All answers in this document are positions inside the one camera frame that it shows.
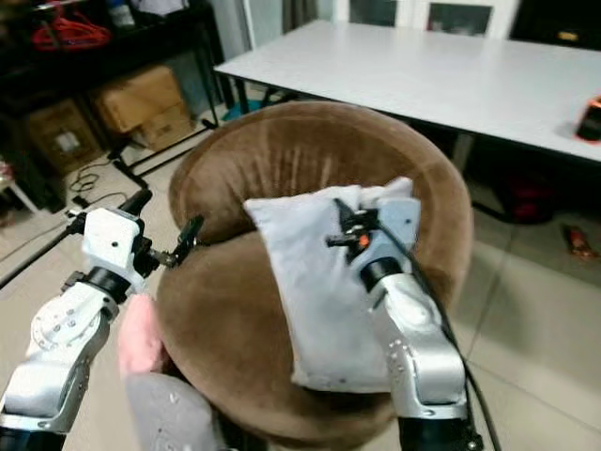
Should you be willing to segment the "grey rectangular pillow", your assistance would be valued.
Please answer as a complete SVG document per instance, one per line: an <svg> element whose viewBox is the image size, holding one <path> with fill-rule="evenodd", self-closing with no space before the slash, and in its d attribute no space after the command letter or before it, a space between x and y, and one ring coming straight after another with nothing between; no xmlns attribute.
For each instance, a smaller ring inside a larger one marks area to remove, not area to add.
<svg viewBox="0 0 601 451"><path fill-rule="evenodd" d="M266 246L293 351L291 380L339 394L386 394L385 357L374 335L369 301L339 235L340 199L350 207L383 197L410 197L399 177L383 186L328 186L308 194L246 199L243 207Z"/></svg>

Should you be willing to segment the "brown round velvet sofa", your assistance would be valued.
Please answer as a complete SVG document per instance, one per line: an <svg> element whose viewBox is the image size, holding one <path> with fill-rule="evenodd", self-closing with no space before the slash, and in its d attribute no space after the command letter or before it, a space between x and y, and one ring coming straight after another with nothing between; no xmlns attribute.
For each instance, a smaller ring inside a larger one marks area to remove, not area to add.
<svg viewBox="0 0 601 451"><path fill-rule="evenodd" d="M405 177L422 203L415 256L454 308L471 262L473 214L462 176L423 134L373 109L276 104L220 126L169 181L177 226L194 216L201 248L156 291L164 349L183 377L245 432L289 448L347 451L393 424L385 394L327 394L291 380L293 352L268 253L246 199Z"/></svg>

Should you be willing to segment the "orange tool on floor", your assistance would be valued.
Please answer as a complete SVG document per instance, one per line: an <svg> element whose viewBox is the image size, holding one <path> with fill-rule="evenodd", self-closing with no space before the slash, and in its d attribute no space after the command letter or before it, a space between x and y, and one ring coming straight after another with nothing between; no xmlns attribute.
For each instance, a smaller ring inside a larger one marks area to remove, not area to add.
<svg viewBox="0 0 601 451"><path fill-rule="evenodd" d="M568 253L580 259L596 259L601 257L589 244L587 233L575 225L562 225L562 235L567 245Z"/></svg>

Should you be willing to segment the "black metal stand base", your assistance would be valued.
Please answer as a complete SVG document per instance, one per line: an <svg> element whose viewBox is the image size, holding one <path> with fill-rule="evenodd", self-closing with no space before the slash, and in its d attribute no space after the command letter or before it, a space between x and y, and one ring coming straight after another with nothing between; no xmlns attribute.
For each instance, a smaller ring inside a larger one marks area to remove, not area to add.
<svg viewBox="0 0 601 451"><path fill-rule="evenodd" d="M166 167L169 163L176 162L177 159L183 158L183 156L189 154L190 151L193 150L193 147L201 141L203 134L215 132L219 126L220 123L215 123L213 120L201 117L201 119L198 120L197 128L193 133L180 138L179 141L173 142L171 145L164 146L162 149L125 146L121 149L109 150L106 154L107 162L110 163L120 175L128 178L134 185L137 185L138 189L149 189L145 176L151 175L151 173L159 171L159 169ZM133 163L125 162L123 158L124 151L132 149L141 151L143 154L142 158ZM142 166L142 164L151 163L156 158L161 159L158 164L149 167L145 172L136 172L136 167Z"/></svg>

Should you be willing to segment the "pink soft cloth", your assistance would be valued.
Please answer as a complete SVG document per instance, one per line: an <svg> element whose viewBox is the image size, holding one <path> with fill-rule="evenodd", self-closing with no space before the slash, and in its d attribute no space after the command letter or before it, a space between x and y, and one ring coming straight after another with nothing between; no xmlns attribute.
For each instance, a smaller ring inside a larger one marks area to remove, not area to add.
<svg viewBox="0 0 601 451"><path fill-rule="evenodd" d="M134 374L159 373L168 361L153 297L130 297L117 328L117 369L120 377L127 379Z"/></svg>

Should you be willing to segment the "small labelled cardboard box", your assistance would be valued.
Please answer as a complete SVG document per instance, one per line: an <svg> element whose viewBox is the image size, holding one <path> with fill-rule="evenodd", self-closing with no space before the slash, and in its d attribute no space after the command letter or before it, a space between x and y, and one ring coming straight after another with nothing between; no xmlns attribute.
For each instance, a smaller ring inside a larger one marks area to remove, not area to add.
<svg viewBox="0 0 601 451"><path fill-rule="evenodd" d="M104 154L81 108L72 100L31 112L25 126L56 175L67 175Z"/></svg>

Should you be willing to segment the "large brown cardboard box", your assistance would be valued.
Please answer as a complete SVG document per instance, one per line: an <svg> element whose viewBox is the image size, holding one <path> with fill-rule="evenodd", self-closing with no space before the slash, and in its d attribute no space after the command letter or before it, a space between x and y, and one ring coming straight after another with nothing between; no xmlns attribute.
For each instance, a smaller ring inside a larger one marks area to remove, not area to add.
<svg viewBox="0 0 601 451"><path fill-rule="evenodd" d="M112 133L141 148L162 149L196 130L175 73L166 65L102 87L94 103Z"/></svg>

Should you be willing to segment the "black storage shelf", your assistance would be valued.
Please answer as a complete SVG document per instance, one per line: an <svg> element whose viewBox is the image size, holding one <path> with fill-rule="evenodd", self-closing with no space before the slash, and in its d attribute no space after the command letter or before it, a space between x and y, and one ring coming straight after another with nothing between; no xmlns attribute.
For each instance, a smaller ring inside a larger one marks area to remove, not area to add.
<svg viewBox="0 0 601 451"><path fill-rule="evenodd" d="M178 55L193 58L211 115L195 117L190 136L214 132L222 123L222 116L215 108L224 100L215 68L226 57L210 0L192 0L183 11L168 14L155 24L117 34L98 49L1 51L0 158L12 167L14 184L24 190L31 211L56 213L69 204L69 199L64 197L63 181L51 168L48 158L39 153L27 129L27 118L39 109L72 101L104 154L120 158L125 147L131 145L131 139L107 132L94 103L96 91L116 79L166 63Z"/></svg>

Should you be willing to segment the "white long table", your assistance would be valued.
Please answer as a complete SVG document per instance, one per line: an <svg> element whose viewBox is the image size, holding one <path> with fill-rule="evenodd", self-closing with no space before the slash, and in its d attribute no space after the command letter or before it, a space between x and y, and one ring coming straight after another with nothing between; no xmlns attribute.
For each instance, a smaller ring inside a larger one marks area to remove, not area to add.
<svg viewBox="0 0 601 451"><path fill-rule="evenodd" d="M218 72L601 163L574 134L601 96L601 52L316 21Z"/></svg>

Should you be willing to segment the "grey fabric cushion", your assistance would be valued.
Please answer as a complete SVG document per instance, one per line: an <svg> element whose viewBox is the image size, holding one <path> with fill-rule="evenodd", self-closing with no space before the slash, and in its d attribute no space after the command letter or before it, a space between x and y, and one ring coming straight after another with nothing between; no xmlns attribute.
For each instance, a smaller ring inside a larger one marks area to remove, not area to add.
<svg viewBox="0 0 601 451"><path fill-rule="evenodd" d="M184 380L128 372L123 382L143 451L227 451L215 410Z"/></svg>

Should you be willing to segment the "red object under table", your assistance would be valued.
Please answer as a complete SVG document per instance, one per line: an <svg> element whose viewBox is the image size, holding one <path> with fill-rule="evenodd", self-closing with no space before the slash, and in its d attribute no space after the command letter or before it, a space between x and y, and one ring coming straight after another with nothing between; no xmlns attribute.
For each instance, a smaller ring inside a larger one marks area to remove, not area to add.
<svg viewBox="0 0 601 451"><path fill-rule="evenodd" d="M557 211L557 190L538 178L501 178L493 190L502 207L502 218L511 224L548 223Z"/></svg>

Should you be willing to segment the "white glass-door cabinet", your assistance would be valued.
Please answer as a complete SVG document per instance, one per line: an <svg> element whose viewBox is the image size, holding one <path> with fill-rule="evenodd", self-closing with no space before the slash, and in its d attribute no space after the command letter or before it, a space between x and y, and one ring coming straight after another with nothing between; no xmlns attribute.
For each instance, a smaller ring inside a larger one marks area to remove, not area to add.
<svg viewBox="0 0 601 451"><path fill-rule="evenodd" d="M508 39L522 0L333 0L338 22Z"/></svg>

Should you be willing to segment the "orange black device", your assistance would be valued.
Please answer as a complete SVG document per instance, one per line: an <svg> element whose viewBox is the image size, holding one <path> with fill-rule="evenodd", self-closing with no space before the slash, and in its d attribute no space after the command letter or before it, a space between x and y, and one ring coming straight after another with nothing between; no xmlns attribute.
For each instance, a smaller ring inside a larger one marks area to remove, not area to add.
<svg viewBox="0 0 601 451"><path fill-rule="evenodd" d="M574 129L574 137L589 145L601 145L601 96L589 100Z"/></svg>

